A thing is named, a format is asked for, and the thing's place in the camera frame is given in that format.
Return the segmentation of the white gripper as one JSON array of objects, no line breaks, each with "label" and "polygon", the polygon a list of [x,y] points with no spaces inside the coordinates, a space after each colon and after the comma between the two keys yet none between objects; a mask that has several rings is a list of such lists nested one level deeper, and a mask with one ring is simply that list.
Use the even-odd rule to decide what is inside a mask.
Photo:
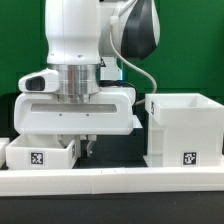
[{"label": "white gripper", "polygon": [[20,134],[58,135],[66,148],[71,135],[81,135],[81,156],[89,158],[96,135],[128,135],[141,123],[133,114],[132,87],[102,87],[87,103],[64,103],[58,98],[59,74],[44,69],[22,77],[15,102],[14,127]]}]

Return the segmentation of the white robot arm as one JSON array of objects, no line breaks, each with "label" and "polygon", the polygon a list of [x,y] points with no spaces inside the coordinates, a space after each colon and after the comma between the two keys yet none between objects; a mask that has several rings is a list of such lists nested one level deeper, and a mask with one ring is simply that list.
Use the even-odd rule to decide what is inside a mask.
[{"label": "white robot arm", "polygon": [[46,0],[47,68],[19,80],[14,126],[21,135],[94,138],[141,126],[132,88],[100,77],[105,57],[144,59],[157,47],[154,0]]}]

